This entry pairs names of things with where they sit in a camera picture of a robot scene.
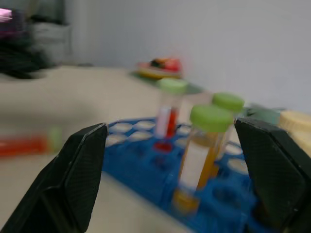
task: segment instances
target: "yellow lid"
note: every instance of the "yellow lid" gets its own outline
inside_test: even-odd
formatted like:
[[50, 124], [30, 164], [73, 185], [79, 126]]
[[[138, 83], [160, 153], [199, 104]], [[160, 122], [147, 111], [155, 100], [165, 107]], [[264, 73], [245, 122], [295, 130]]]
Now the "yellow lid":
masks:
[[285, 110], [280, 113], [278, 126], [287, 132], [311, 132], [311, 115]]
[[311, 133], [309, 132], [293, 132], [292, 139], [300, 146], [301, 149], [311, 158]]

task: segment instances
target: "white table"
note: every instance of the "white table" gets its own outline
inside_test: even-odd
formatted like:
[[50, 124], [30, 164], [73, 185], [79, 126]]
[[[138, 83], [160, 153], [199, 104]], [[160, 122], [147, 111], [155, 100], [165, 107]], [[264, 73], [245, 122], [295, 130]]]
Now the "white table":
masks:
[[[99, 122], [155, 116], [159, 91], [128, 75], [128, 70], [61, 67], [46, 72], [48, 78], [32, 82], [2, 82], [0, 109], [39, 125], [68, 124], [66, 136]], [[205, 102], [208, 94], [183, 101], [180, 120], [188, 121], [193, 102]], [[33, 122], [22, 127], [33, 127]], [[0, 227], [39, 173], [53, 156], [27, 156], [0, 160]], [[191, 232], [137, 194], [103, 174], [88, 233], [182, 233]]]

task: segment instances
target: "white label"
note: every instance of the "white label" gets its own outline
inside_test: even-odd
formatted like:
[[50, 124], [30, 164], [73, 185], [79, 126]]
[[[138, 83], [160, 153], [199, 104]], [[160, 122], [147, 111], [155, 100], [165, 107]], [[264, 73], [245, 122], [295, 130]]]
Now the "white label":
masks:
[[155, 135], [160, 138], [164, 138], [167, 135], [169, 126], [171, 107], [162, 107], [157, 117]]
[[187, 155], [180, 176], [180, 182], [188, 188], [198, 186], [204, 163], [208, 154], [208, 147], [189, 142]]

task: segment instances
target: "blue tube rack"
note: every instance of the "blue tube rack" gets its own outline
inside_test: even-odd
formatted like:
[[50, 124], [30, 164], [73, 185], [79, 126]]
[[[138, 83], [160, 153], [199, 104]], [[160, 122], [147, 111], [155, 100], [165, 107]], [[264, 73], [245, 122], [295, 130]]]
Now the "blue tube rack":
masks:
[[[174, 190], [178, 187], [178, 172], [190, 126], [178, 125], [165, 153], [154, 148], [155, 118], [129, 119], [109, 124], [109, 136], [119, 138], [106, 143], [103, 171], [130, 187], [169, 215], [198, 233], [242, 233], [247, 225], [253, 232], [270, 233], [251, 216], [257, 199], [253, 194], [248, 174], [228, 166], [230, 159], [244, 162], [241, 154], [224, 153], [216, 162], [219, 172], [210, 179], [203, 191], [195, 192], [200, 207], [195, 215], [181, 216], [172, 205]], [[240, 148], [236, 143], [229, 144]]]

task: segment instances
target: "white wall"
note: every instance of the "white wall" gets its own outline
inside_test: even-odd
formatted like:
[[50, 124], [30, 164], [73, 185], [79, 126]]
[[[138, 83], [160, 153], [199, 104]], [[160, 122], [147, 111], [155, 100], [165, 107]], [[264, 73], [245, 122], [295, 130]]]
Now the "white wall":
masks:
[[133, 68], [173, 54], [186, 78], [209, 90], [311, 112], [310, 0], [93, 2], [94, 22], [101, 16], [92, 38], [96, 65]]

